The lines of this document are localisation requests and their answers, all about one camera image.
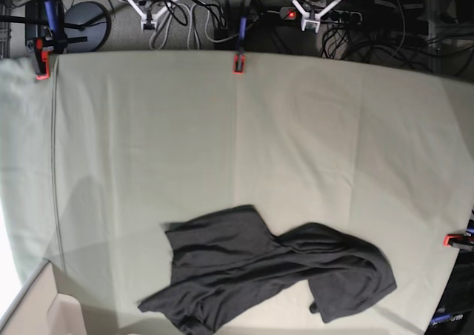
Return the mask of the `dark grey t-shirt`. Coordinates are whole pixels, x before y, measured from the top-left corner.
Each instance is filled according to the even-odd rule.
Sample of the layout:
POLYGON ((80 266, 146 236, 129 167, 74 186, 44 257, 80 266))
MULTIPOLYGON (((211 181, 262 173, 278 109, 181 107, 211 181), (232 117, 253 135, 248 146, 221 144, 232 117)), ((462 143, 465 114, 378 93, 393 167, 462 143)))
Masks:
POLYGON ((138 304, 183 334, 214 334, 250 308, 307 282, 323 322, 359 314, 392 293, 393 269, 373 244, 309 222, 274 235, 252 205, 171 224, 170 284, 138 304))

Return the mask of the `red black clamp right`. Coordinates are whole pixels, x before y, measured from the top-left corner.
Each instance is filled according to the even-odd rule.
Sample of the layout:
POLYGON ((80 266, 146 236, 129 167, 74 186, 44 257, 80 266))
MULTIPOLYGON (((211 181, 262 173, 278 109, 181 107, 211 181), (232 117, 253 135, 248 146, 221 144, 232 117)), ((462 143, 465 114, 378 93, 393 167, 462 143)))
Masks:
POLYGON ((456 248, 460 251, 473 252, 473 211, 465 231, 456 234, 447 234, 443 242, 444 247, 456 248))

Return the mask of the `red black clamp middle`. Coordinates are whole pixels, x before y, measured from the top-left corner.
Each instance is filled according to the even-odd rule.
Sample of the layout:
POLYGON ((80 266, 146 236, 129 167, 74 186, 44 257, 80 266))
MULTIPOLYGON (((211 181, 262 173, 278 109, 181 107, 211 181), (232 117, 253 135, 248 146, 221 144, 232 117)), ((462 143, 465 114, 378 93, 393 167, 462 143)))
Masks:
POLYGON ((245 61, 244 41, 245 41, 246 26, 247 26, 247 18, 242 16, 240 18, 238 40, 237 40, 237 50, 236 50, 236 54, 234 55, 234 61, 233 61, 233 72, 235 74, 242 74, 244 72, 244 61, 245 61))

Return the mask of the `red black clamp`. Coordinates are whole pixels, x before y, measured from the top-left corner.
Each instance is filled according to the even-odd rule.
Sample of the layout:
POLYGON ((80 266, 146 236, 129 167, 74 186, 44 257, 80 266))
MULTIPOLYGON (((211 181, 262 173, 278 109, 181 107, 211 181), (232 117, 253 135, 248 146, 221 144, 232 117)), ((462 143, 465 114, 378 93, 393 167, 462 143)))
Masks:
POLYGON ((456 234, 447 234, 443 242, 444 247, 456 248, 460 251, 473 252, 473 211, 465 231, 456 234))
POLYGON ((244 41, 245 41, 246 26, 247 26, 247 18, 242 16, 240 18, 238 40, 237 40, 237 50, 236 50, 236 54, 234 55, 234 61, 233 61, 233 72, 235 74, 242 74, 244 72, 244 61, 245 61, 244 41))
POLYGON ((61 0, 32 0, 26 5, 25 47, 38 80, 50 77, 49 54, 66 47, 61 0))

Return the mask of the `round dark stand base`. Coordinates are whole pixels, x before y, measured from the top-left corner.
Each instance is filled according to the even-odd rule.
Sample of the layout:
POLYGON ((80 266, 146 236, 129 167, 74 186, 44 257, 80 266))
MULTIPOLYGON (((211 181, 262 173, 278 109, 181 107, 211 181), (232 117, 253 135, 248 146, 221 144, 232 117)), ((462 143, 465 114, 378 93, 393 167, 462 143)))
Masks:
POLYGON ((74 4, 65 14, 66 24, 80 28, 64 29, 68 39, 85 37, 85 42, 73 42, 67 46, 68 53, 89 53, 97 51, 107 41, 111 31, 111 16, 106 7, 98 2, 85 1, 74 4))

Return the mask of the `light green table cloth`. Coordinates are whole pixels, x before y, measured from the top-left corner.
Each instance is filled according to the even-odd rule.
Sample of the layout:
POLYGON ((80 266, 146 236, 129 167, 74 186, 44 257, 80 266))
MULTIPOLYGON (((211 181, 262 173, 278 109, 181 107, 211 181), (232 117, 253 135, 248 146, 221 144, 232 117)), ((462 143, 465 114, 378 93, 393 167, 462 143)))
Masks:
POLYGON ((1 206, 22 288, 43 260, 86 334, 174 334, 137 308, 170 281, 171 223, 254 205, 378 246, 397 289, 324 324, 299 282, 223 334, 423 334, 473 209, 473 85, 354 62, 223 51, 1 61, 1 206))

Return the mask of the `black power strip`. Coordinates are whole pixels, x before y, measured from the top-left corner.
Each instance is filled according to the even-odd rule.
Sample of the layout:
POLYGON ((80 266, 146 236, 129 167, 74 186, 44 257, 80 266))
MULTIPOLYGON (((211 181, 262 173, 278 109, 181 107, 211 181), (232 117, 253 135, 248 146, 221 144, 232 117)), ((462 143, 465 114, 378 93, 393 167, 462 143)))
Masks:
MULTIPOLYGON (((300 12, 294 7, 282 7, 278 14, 283 20, 295 21, 301 18, 300 12)), ((362 13, 350 10, 331 10, 321 18, 324 24, 361 24, 363 20, 362 13)))

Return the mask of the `beige plastic bin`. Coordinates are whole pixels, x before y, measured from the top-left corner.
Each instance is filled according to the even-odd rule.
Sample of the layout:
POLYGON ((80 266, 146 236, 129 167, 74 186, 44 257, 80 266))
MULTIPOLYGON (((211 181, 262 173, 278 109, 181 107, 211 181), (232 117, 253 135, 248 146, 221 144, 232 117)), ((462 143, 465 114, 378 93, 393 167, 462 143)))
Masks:
POLYGON ((1 318, 2 334, 86 334, 79 301, 59 293, 53 264, 43 260, 1 318))

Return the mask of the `red black clamp left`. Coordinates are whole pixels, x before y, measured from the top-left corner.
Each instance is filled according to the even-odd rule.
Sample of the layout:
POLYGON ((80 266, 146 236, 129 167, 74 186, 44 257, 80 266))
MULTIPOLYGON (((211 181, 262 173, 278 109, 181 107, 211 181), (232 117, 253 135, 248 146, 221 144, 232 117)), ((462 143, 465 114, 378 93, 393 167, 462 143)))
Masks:
POLYGON ((49 54, 66 47, 61 0, 32 0, 26 5, 25 47, 38 80, 50 77, 49 54))

